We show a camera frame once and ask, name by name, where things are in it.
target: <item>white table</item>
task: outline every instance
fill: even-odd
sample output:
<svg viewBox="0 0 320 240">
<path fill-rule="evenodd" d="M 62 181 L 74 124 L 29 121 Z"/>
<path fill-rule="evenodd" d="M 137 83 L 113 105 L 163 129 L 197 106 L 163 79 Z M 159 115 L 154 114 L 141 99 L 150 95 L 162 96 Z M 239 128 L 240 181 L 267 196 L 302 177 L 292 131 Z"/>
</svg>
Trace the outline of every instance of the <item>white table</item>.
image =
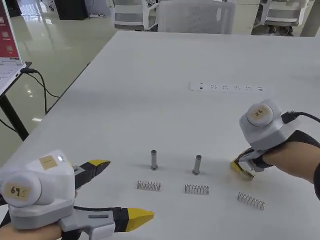
<svg viewBox="0 0 320 240">
<path fill-rule="evenodd" d="M 188 83 L 261 85 L 284 110 L 320 116 L 319 65 L 315 38 L 118 31 L 8 165 L 55 149 L 75 165 L 111 160 L 76 204 L 144 208 L 155 217 L 110 240 L 318 240 L 320 202 L 311 184 L 276 168 L 248 182 L 229 168 L 248 147 L 240 116 L 267 96 L 191 92 Z M 319 140 L 319 124 L 302 122 Z M 137 190 L 137 180 L 162 189 Z M 184 184 L 208 185 L 210 194 L 185 194 Z M 264 211 L 238 202 L 239 191 L 264 200 Z"/>
</svg>

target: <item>black cable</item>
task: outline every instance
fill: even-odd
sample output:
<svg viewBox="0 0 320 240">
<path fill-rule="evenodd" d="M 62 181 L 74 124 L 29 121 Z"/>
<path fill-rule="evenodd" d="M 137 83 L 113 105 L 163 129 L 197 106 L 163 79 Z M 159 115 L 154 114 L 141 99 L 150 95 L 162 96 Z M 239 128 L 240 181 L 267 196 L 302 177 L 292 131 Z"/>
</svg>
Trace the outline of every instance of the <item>black cable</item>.
<svg viewBox="0 0 320 240">
<path fill-rule="evenodd" d="M 95 0 L 93 0 L 91 6 L 88 6 L 88 8 L 92 8 L 95 5 Z"/>
<path fill-rule="evenodd" d="M 43 88 L 45 88 L 45 87 L 42 85 L 42 83 L 39 82 L 39 80 L 38 80 L 35 76 L 32 76 L 30 73 L 26 73 L 26 74 L 27 74 L 29 77 L 31 77 L 31 78 L 33 78 L 34 80 L 36 80 L 37 83 L 40 84 Z M 59 96 L 53 95 L 51 92 L 49 92 L 48 89 L 45 88 L 45 90 L 46 90 L 46 92 L 47 92 L 50 96 L 52 96 L 52 97 L 54 97 L 54 98 L 57 98 L 57 99 L 60 98 Z"/>
<path fill-rule="evenodd" d="M 44 92 L 44 113 L 45 113 L 45 115 L 47 115 L 47 113 L 48 113 L 48 107 L 47 107 L 46 83 L 45 83 L 44 77 L 42 76 L 42 74 L 41 74 L 38 70 L 34 70 L 34 72 L 40 76 L 41 81 L 42 81 L 43 92 Z"/>
<path fill-rule="evenodd" d="M 305 116 L 320 123 L 320 118 L 317 118 L 316 116 L 313 116 L 312 114 L 309 114 L 303 111 L 287 111 L 281 115 L 281 118 L 284 124 L 288 124 L 299 116 Z"/>
<path fill-rule="evenodd" d="M 309 114 L 309 113 L 306 113 L 303 111 L 296 111 L 295 114 L 297 116 L 306 116 L 306 117 L 311 118 L 311 119 L 317 121 L 318 123 L 320 123 L 320 118 L 317 118 L 316 116 L 313 116 L 312 114 Z"/>
<path fill-rule="evenodd" d="M 13 127 L 9 126 L 8 124 L 6 124 L 3 120 L 0 119 L 0 122 L 5 125 L 7 128 L 11 129 L 12 131 L 14 131 L 15 133 L 17 132 Z"/>
</svg>

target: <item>forearm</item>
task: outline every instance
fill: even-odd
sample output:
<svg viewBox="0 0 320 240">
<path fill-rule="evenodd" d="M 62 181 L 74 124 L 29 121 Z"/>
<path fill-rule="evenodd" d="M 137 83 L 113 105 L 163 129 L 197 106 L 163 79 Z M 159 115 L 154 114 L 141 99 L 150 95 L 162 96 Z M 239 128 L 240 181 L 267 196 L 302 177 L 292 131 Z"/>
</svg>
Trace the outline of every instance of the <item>forearm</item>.
<svg viewBox="0 0 320 240">
<path fill-rule="evenodd" d="M 61 229 L 56 223 L 32 230 L 16 230 L 11 224 L 0 228 L 1 240 L 56 240 L 59 238 L 61 238 Z"/>
<path fill-rule="evenodd" d="M 288 142 L 262 158 L 267 164 L 313 183 L 315 170 L 320 163 L 320 149 L 302 142 Z"/>
</svg>

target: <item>glossy tile floor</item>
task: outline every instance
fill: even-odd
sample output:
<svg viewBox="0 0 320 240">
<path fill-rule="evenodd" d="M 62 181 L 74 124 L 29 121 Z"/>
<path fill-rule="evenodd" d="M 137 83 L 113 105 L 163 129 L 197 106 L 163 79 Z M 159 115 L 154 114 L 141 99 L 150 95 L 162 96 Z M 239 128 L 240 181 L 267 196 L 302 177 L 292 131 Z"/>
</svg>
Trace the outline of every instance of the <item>glossy tile floor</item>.
<svg viewBox="0 0 320 240">
<path fill-rule="evenodd" d="M 11 20 L 20 54 L 24 61 L 32 62 L 32 68 L 42 73 L 47 88 L 54 95 L 60 96 L 116 33 L 109 18 L 61 21 L 42 2 L 19 0 L 18 3 L 23 16 Z M 29 133 L 32 132 L 45 116 L 43 88 L 24 75 L 7 96 Z M 48 107 L 55 101 L 48 96 Z M 1 110 L 0 119 L 9 122 Z M 1 166 L 22 141 L 2 124 L 0 136 Z"/>
</svg>

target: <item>coil spring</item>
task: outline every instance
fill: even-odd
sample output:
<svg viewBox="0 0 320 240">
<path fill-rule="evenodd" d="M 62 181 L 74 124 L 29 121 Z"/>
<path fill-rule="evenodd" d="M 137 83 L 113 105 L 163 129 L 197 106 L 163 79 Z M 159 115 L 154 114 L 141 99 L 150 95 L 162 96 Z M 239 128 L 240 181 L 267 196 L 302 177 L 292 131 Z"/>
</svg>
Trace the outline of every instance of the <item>coil spring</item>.
<svg viewBox="0 0 320 240">
<path fill-rule="evenodd" d="M 191 194 L 209 194 L 209 186 L 204 185 L 184 185 L 184 192 Z"/>
<path fill-rule="evenodd" d="M 143 190 L 160 191 L 161 183 L 153 181 L 136 181 L 136 188 Z"/>
<path fill-rule="evenodd" d="M 264 201 L 261 201 L 257 198 L 253 198 L 252 196 L 249 196 L 247 194 L 244 194 L 243 192 L 239 192 L 238 201 L 249 204 L 250 206 L 254 206 L 257 209 L 263 210 L 265 209 L 266 203 Z"/>
</svg>

